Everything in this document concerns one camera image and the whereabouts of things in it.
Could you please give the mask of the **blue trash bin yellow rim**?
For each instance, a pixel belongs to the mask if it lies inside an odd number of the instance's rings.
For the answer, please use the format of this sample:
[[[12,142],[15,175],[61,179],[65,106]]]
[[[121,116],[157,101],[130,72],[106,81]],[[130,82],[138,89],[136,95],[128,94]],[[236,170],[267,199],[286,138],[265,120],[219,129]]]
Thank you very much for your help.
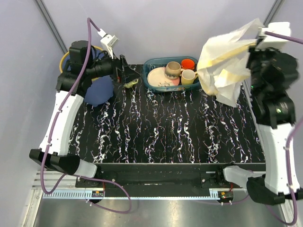
[[[96,60],[96,58],[101,58],[104,54],[102,52],[103,50],[98,46],[92,46],[91,52],[93,53],[93,58]],[[59,63],[59,70],[60,73],[63,72],[63,69],[70,69],[70,66],[68,66],[67,61],[70,59],[69,52],[66,52],[63,57],[60,60]],[[87,104],[90,104],[94,107],[101,105],[105,102],[107,102],[114,94],[114,85],[111,77],[109,75],[94,78],[92,79],[92,84],[88,88],[84,102]]]

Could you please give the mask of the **cream translucent trash bag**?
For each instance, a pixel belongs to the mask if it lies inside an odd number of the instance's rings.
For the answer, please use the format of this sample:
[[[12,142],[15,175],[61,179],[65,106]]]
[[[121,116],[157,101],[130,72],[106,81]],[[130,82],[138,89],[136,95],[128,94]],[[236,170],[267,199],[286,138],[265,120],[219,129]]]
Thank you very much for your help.
[[[243,39],[246,33],[256,34],[262,22],[257,18],[229,33],[211,37],[204,44],[197,66],[203,91],[222,104],[236,107],[242,81],[250,77],[246,68],[248,48],[256,39]]]

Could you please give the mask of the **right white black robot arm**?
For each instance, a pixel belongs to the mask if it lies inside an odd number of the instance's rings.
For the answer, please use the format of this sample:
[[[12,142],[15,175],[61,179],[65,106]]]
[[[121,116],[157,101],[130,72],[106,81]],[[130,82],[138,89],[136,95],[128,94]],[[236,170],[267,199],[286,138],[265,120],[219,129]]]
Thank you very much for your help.
[[[266,172],[253,173],[235,164],[226,165],[215,175],[219,187],[230,183],[248,191],[260,204],[277,205],[292,198],[303,198],[297,181],[293,147],[287,139],[296,121],[295,106],[287,89],[299,78],[297,60],[275,48],[248,50],[247,69],[251,72],[250,98],[263,141]]]

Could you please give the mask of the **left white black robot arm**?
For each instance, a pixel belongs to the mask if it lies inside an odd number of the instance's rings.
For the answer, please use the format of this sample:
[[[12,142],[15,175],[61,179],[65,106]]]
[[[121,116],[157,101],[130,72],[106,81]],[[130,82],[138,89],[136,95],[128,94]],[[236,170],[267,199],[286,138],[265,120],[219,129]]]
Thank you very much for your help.
[[[93,49],[92,45],[84,40],[71,44],[68,67],[57,79],[50,124],[39,148],[30,150],[29,158],[42,169],[83,176],[91,187],[98,187],[102,183],[102,175],[97,173],[97,166],[68,153],[76,114],[93,79],[105,77],[109,82],[116,80],[124,87],[131,87],[141,75],[127,64],[124,55],[110,56],[109,51],[103,50],[99,57],[92,54]]]

